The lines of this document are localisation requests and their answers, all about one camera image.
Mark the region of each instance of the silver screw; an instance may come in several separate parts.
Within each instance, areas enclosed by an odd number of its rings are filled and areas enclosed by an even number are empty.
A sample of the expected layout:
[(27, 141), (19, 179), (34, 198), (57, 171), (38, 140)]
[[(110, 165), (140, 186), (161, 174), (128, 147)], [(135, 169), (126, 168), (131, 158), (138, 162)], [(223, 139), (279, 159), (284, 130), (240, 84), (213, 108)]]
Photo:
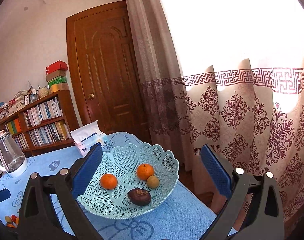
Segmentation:
[(35, 179), (37, 177), (37, 173), (36, 172), (33, 172), (32, 174), (31, 174), (31, 179)]
[(61, 174), (61, 175), (65, 175), (65, 174), (67, 174), (68, 172), (69, 172), (69, 170), (68, 170), (67, 168), (63, 168), (63, 169), (60, 170), (60, 174)]
[(271, 172), (271, 171), (267, 171), (267, 176), (269, 177), (269, 178), (273, 178), (273, 173)]
[(242, 168), (236, 168), (235, 171), (236, 171), (237, 174), (243, 174), (244, 173), (244, 170)]

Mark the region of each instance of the glass kettle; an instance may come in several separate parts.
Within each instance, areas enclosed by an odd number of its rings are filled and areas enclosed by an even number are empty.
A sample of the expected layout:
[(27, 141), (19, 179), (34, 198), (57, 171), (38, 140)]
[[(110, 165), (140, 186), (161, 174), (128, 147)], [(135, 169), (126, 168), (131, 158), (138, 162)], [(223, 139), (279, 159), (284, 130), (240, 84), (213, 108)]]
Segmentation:
[(24, 153), (13, 140), (9, 132), (0, 131), (0, 170), (6, 171), (11, 177), (20, 176), (27, 169)]

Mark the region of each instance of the white tissue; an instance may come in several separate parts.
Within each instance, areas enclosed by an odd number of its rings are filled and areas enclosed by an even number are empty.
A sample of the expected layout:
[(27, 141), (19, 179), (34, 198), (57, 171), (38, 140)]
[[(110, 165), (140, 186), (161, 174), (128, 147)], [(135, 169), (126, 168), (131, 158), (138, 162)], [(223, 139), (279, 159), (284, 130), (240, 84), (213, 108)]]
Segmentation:
[(101, 132), (97, 121), (71, 131), (71, 136), (83, 157), (87, 155), (92, 145), (100, 142), (103, 147), (108, 142), (107, 135)]

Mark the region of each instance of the green box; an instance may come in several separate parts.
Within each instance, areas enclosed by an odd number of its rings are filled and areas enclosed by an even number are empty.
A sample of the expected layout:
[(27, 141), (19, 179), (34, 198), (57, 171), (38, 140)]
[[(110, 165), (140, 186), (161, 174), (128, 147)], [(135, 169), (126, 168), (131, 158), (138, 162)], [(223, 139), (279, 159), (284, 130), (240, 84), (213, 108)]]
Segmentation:
[(48, 82), (49, 87), (51, 87), (53, 84), (60, 84), (60, 83), (67, 83), (66, 77), (58, 76), (56, 78), (53, 78)]

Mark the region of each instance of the door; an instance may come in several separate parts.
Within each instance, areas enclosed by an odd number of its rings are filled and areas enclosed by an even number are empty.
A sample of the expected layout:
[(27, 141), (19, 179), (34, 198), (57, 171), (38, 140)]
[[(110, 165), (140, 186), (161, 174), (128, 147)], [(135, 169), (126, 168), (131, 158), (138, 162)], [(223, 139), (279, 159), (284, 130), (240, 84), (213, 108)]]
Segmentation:
[(68, 61), (83, 124), (106, 134), (126, 131), (151, 142), (139, 90), (126, 1), (67, 18)]

